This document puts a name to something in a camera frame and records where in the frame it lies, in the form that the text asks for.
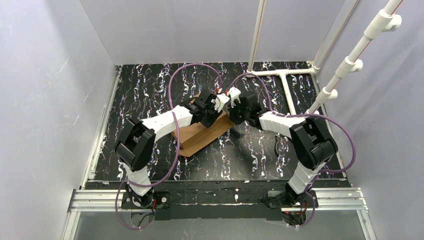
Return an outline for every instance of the white wall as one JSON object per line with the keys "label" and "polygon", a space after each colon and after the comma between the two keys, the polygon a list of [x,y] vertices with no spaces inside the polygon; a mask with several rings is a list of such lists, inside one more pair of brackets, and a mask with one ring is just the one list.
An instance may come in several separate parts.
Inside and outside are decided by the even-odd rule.
{"label": "white wall", "polygon": [[0,1],[0,239],[60,239],[115,67],[78,0]]}
{"label": "white wall", "polygon": [[[80,0],[115,65],[247,62],[259,0]],[[344,1],[268,0],[255,61],[312,61]]]}
{"label": "white wall", "polygon": [[[360,1],[322,66],[321,87],[387,2]],[[403,1],[396,13],[402,26],[370,43],[360,56],[363,70],[343,79],[338,99],[326,107],[356,141],[357,162],[348,178],[364,192],[377,238],[415,240],[424,234],[424,3]],[[350,159],[347,142],[339,146]]]}

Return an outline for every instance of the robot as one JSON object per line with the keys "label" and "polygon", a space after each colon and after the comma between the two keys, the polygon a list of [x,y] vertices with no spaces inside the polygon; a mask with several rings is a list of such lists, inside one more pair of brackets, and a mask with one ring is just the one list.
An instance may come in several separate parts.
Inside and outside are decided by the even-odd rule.
{"label": "robot", "polygon": [[172,112],[180,128],[201,123],[210,127],[223,111],[238,125],[247,121],[252,127],[271,131],[289,138],[299,160],[294,175],[285,185],[285,191],[262,199],[268,207],[299,206],[307,198],[310,184],[319,171],[332,159],[338,146],[322,118],[288,117],[262,108],[254,93],[241,94],[235,87],[225,93],[203,90],[198,97],[180,103],[174,109],[143,120],[129,119],[117,139],[114,151],[125,167],[128,182],[126,192],[139,208],[148,208],[160,197],[149,186],[147,164],[151,160],[154,143],[176,130]]}

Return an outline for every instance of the brown box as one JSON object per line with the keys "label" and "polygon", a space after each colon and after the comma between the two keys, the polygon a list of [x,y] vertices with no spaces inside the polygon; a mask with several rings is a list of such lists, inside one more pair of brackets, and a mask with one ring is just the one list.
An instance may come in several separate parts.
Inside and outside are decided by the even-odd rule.
{"label": "brown box", "polygon": [[[179,139],[181,141],[181,149],[179,154],[184,157],[191,157],[233,126],[234,123],[230,120],[230,117],[223,112],[209,128],[203,126],[201,123],[180,128]],[[172,136],[177,139],[176,130],[172,132]]]}

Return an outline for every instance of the marble surface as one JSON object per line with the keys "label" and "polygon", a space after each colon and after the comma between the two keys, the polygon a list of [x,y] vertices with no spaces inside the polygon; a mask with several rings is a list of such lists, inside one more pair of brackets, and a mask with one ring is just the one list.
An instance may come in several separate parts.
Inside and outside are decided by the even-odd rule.
{"label": "marble surface", "polygon": [[[226,89],[248,67],[245,62],[208,63],[218,70]],[[126,173],[113,146],[127,118],[139,120],[157,116],[170,109],[168,83],[171,75],[182,63],[124,65],[116,88],[112,110],[102,142],[102,149],[95,171],[95,181],[121,181]],[[303,69],[305,62],[257,62],[255,71],[274,69]],[[262,77],[270,92],[274,108],[280,113],[289,109],[279,77]],[[296,112],[303,113],[316,95],[311,76],[307,74],[287,76],[292,88]],[[182,70],[172,84],[172,101],[177,105],[200,90],[214,91],[218,77],[207,67],[188,67]],[[268,103],[266,93],[255,79],[243,78],[237,84],[242,93],[254,92],[262,106]],[[274,153],[278,144],[279,156]],[[159,139],[148,165],[150,179],[161,179],[169,170],[175,156],[176,141],[171,135]],[[213,141],[192,157],[179,156],[176,168],[168,180],[221,181],[221,180],[288,180],[297,166],[292,143],[286,137],[277,136],[242,123]],[[327,168],[340,169],[333,159]],[[324,178],[342,178],[341,174],[323,175]]]}

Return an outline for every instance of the white pole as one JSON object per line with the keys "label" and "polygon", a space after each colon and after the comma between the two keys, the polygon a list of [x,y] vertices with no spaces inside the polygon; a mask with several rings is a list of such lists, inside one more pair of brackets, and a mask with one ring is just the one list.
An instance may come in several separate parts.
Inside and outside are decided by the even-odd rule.
{"label": "white pole", "polygon": [[261,33],[262,19],[264,18],[266,3],[267,0],[259,0],[259,8],[257,9],[256,16],[256,25],[254,26],[253,42],[250,50],[249,65],[247,66],[248,73],[251,73],[253,69],[253,62],[255,60],[256,49],[258,47],[259,35]]}
{"label": "white pole", "polygon": [[347,10],[343,13],[343,16],[341,17],[340,21],[338,21],[338,25],[335,27],[334,30],[329,32],[330,35],[327,35],[325,37],[324,42],[322,43],[321,47],[316,53],[315,59],[313,60],[313,68],[315,72],[318,72],[320,70],[321,65],[329,54],[331,48],[337,40],[337,37],[339,37],[343,27],[348,22],[349,17],[352,15],[352,12],[354,11],[359,1],[360,0],[348,1],[348,5],[346,7]]}
{"label": "white pole", "polygon": [[363,63],[359,57],[373,39],[377,38],[382,32],[395,31],[399,28],[402,18],[399,15],[394,15],[394,13],[402,2],[403,0],[390,0],[384,9],[377,13],[363,32],[363,36],[355,48],[338,66],[327,86],[316,96],[312,106],[306,111],[307,113],[314,113],[321,104],[324,104],[340,80],[346,77],[348,73],[358,72],[362,69]]}

